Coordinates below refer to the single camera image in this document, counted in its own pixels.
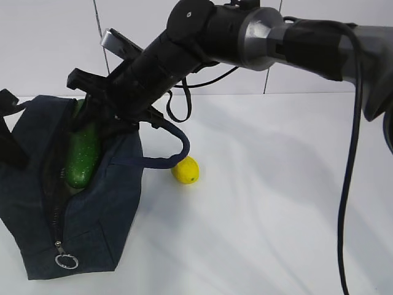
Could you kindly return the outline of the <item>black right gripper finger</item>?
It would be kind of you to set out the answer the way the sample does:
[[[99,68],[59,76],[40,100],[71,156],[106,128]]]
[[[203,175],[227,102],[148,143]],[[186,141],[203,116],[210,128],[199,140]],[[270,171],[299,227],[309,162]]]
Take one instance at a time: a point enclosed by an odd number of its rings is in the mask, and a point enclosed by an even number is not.
[[[78,108],[73,118],[72,129],[83,129],[90,123],[92,116],[91,101],[92,96],[90,94],[86,94],[82,105]]]

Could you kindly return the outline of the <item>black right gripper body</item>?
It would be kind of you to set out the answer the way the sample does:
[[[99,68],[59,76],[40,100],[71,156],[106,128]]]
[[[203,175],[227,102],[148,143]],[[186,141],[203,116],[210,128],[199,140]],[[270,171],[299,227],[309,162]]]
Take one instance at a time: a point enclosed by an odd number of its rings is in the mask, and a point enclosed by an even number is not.
[[[160,36],[134,60],[124,60],[107,77],[74,69],[67,86],[92,96],[91,121],[103,119],[108,108],[121,119],[137,122],[151,112],[151,105],[178,83],[192,111],[187,75],[200,65],[198,44],[187,37],[174,41]]]

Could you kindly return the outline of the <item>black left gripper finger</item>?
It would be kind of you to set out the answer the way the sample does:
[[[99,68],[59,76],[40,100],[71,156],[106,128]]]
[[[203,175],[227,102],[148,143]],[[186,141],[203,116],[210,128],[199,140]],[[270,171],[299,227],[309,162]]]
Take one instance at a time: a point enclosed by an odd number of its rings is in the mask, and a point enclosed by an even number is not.
[[[21,148],[4,118],[24,111],[28,102],[19,104],[19,99],[6,88],[1,90],[1,162],[14,168],[25,168],[28,156]]]

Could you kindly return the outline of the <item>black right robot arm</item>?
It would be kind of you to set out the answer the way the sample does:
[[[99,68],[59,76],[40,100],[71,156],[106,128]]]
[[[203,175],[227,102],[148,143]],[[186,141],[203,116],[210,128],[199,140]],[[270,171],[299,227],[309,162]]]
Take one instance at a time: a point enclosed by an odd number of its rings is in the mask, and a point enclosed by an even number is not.
[[[133,123],[150,117],[154,102],[206,67],[223,63],[264,71],[282,63],[354,84],[365,119],[383,116],[384,137],[392,145],[390,26],[283,17],[257,1],[179,1],[145,49],[114,29],[101,43],[122,63],[106,77],[79,69],[68,76],[67,86],[87,95],[75,128],[103,119],[107,109]]]

